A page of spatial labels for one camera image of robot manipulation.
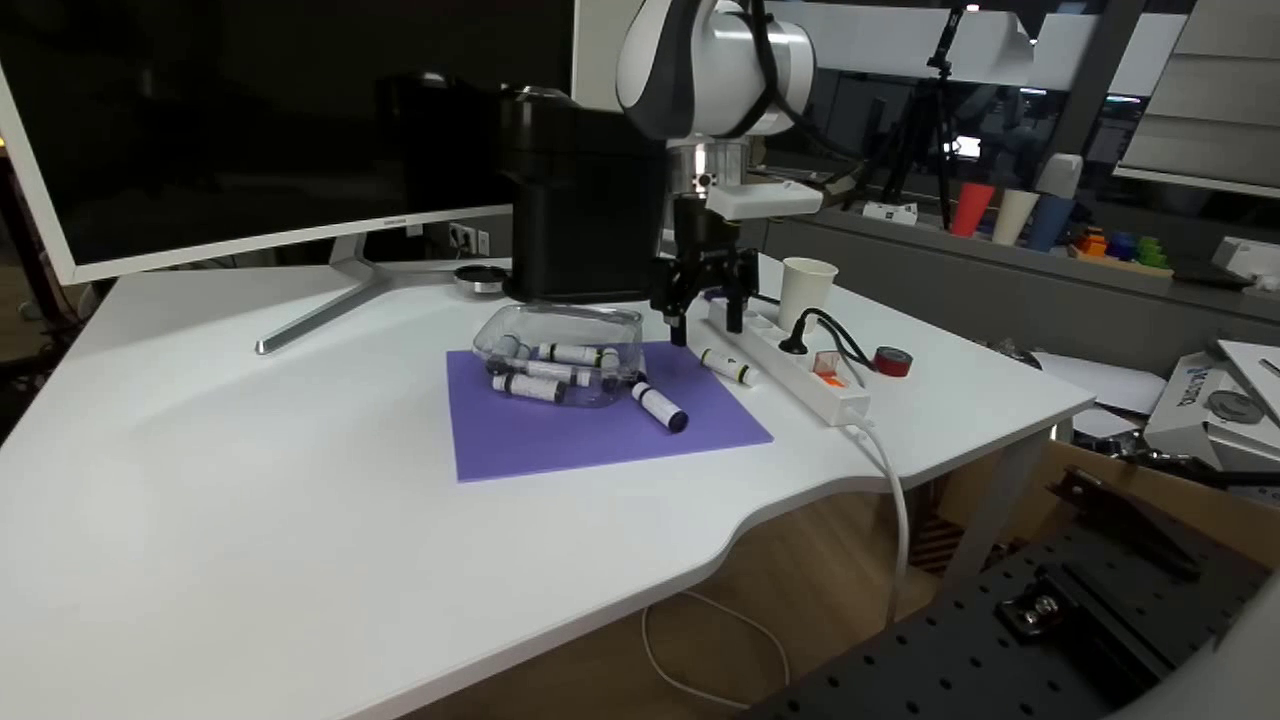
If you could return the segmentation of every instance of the floor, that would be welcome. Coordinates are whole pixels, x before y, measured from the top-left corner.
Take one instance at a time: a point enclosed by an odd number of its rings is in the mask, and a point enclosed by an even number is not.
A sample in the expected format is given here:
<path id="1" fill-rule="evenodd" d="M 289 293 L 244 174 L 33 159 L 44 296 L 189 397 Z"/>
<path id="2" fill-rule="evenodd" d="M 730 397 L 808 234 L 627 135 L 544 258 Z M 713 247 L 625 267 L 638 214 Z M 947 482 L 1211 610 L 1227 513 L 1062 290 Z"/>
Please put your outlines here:
<path id="1" fill-rule="evenodd" d="M 697 594 L 752 616 L 786 652 L 793 675 L 818 670 L 884 623 L 892 518 L 881 496 L 831 496 L 734 541 Z M 903 614 L 925 610 L 936 577 L 912 574 Z M 651 652 L 667 672 L 730 701 L 781 689 L 781 659 L 752 627 L 689 597 L 651 610 Z M 409 720 L 713 720 L 730 715 L 656 681 L 638 619 L 615 619 L 503 675 L 456 691 Z"/>

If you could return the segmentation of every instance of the electronic equipment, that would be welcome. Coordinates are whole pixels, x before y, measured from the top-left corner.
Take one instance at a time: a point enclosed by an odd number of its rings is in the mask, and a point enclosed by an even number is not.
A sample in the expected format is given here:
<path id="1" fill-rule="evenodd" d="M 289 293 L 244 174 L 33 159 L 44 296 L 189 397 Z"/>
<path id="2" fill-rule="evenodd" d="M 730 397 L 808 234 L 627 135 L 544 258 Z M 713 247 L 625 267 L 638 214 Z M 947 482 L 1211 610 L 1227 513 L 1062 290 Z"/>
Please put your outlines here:
<path id="1" fill-rule="evenodd" d="M 0 134 L 63 283 L 415 234 L 510 200 L 461 81 L 564 87 L 569 40 L 571 0 L 0 4 Z"/>
<path id="2" fill-rule="evenodd" d="M 1261 293 L 1280 293 L 1280 245 L 1224 238 L 1211 252 L 1211 266 L 1249 279 Z"/>
<path id="3" fill-rule="evenodd" d="M 1227 361 L 1185 358 L 1143 428 L 1154 454 L 1199 461 L 1216 471 L 1280 471 L 1280 426 L 1269 406 L 1237 379 Z"/>

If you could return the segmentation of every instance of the plug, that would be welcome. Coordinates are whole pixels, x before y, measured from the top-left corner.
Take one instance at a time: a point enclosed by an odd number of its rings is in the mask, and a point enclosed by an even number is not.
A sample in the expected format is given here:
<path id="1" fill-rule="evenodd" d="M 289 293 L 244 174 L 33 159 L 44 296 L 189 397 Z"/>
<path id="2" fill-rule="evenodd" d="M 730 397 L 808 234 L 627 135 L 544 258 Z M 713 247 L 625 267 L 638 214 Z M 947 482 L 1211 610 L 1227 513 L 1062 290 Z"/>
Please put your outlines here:
<path id="1" fill-rule="evenodd" d="M 802 349 L 802 321 L 808 321 L 810 309 L 802 309 L 793 326 L 793 338 L 782 338 L 776 349 L 786 353 L 786 358 L 808 358 Z"/>

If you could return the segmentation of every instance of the computer screen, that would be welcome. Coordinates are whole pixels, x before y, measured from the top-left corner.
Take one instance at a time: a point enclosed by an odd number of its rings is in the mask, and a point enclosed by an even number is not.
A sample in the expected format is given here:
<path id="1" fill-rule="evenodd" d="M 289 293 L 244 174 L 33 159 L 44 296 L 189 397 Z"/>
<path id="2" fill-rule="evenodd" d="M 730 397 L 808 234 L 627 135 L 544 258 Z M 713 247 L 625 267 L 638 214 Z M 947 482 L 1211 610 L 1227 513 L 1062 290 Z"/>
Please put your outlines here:
<path id="1" fill-rule="evenodd" d="M 506 203 L 483 92 L 571 0 L 0 0 L 0 134 L 63 283 Z"/>

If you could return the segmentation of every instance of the white desk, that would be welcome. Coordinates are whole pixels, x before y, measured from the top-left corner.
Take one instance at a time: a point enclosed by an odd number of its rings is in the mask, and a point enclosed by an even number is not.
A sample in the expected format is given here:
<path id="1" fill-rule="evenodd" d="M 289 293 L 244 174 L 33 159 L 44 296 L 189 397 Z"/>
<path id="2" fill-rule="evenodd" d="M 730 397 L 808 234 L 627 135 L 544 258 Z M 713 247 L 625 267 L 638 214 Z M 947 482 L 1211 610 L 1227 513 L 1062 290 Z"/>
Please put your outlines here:
<path id="1" fill-rule="evenodd" d="M 456 485 L 445 353 L 497 303 L 394 275 L 281 358 L 251 345 L 328 267 L 120 279 L 0 447 L 0 715 L 394 715 L 702 582 L 762 518 L 881 487 L 781 388 L 734 394 L 759 447 Z M 872 301 L 826 309 L 915 353 L 872 402 L 909 485 L 1088 406 Z"/>

